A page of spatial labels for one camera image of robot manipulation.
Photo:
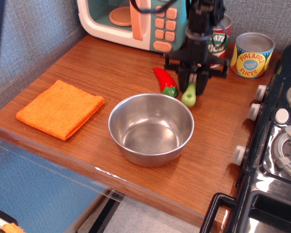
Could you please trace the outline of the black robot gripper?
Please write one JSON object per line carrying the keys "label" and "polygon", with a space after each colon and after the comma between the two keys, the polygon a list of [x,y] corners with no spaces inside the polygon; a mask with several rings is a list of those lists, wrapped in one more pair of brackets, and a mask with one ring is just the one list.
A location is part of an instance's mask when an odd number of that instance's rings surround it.
{"label": "black robot gripper", "polygon": [[197,74],[196,95],[202,95],[212,76],[227,77],[229,60],[219,58],[209,52],[209,39],[213,31],[207,33],[185,30],[186,41],[181,49],[164,55],[164,68],[178,73],[178,84],[185,92],[189,84],[190,73]]}

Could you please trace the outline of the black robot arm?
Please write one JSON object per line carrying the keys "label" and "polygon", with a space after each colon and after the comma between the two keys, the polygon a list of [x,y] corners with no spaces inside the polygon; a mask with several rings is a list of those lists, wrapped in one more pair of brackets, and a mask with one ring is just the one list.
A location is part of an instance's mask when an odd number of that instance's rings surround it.
{"label": "black robot arm", "polygon": [[221,24],[225,7],[222,0],[186,1],[188,26],[186,40],[182,48],[164,54],[164,68],[178,74],[178,84],[182,92],[189,87],[189,77],[196,74],[195,95],[202,95],[208,79],[212,76],[227,77],[230,61],[209,52],[209,40],[213,37],[213,27]]}

